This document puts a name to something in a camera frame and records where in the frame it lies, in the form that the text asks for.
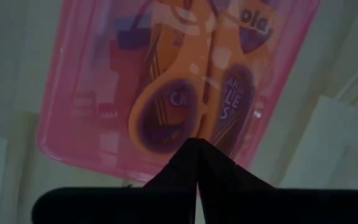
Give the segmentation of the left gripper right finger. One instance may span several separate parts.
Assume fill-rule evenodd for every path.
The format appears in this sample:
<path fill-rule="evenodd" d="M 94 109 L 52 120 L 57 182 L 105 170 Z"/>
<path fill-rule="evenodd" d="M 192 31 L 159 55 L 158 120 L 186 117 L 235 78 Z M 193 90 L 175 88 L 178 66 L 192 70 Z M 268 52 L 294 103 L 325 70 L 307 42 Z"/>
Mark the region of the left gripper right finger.
<path fill-rule="evenodd" d="M 205 139 L 198 139 L 197 183 L 206 224 L 235 224 L 245 218 L 248 190 L 274 187 L 237 165 Z"/>

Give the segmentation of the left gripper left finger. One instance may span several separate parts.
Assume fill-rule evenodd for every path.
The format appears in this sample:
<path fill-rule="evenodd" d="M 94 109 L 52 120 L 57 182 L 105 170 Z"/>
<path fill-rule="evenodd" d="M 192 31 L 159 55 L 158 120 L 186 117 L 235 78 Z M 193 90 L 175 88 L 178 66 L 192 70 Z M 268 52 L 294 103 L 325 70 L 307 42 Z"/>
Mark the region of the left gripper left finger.
<path fill-rule="evenodd" d="M 170 201 L 162 213 L 172 224 L 195 224 L 198 140 L 187 139 L 163 169 L 144 185 L 163 192 Z"/>

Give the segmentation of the orange handled scissors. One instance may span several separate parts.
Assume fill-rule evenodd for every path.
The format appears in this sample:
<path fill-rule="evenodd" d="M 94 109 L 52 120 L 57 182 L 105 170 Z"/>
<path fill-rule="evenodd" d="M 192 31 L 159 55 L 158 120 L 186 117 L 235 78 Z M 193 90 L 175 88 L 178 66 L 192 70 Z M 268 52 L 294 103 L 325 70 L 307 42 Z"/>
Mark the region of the orange handled scissors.
<path fill-rule="evenodd" d="M 128 120 L 134 146 L 231 147 L 270 64 L 290 0 L 154 0 L 149 71 Z"/>

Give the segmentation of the pink translucent plastic pencil case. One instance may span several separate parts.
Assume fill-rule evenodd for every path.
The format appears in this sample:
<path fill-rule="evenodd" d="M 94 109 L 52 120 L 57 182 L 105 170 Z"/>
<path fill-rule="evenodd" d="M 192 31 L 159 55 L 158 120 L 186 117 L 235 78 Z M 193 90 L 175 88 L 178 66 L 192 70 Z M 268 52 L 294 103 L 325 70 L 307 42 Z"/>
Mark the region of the pink translucent plastic pencil case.
<path fill-rule="evenodd" d="M 37 147 L 56 161 L 147 182 L 171 157 L 138 150 L 128 132 L 132 105 L 149 68 L 154 0 L 64 0 L 45 87 Z M 270 64 L 231 147 L 249 167 L 319 0 L 290 0 Z"/>

